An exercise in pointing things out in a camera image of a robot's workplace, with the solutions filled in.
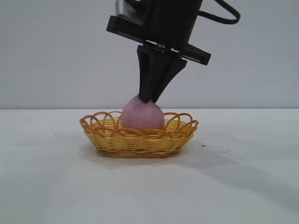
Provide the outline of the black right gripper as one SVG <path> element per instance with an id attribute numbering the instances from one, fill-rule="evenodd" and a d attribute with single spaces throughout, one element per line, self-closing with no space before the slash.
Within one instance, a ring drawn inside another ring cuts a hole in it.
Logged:
<path id="1" fill-rule="evenodd" d="M 200 0 L 118 0 L 107 31 L 136 42 L 154 42 L 174 49 L 186 59 L 207 65 L 211 55 L 189 44 L 202 2 Z M 139 99 L 156 103 L 187 61 L 169 50 L 149 45 L 137 47 L 140 83 Z"/>

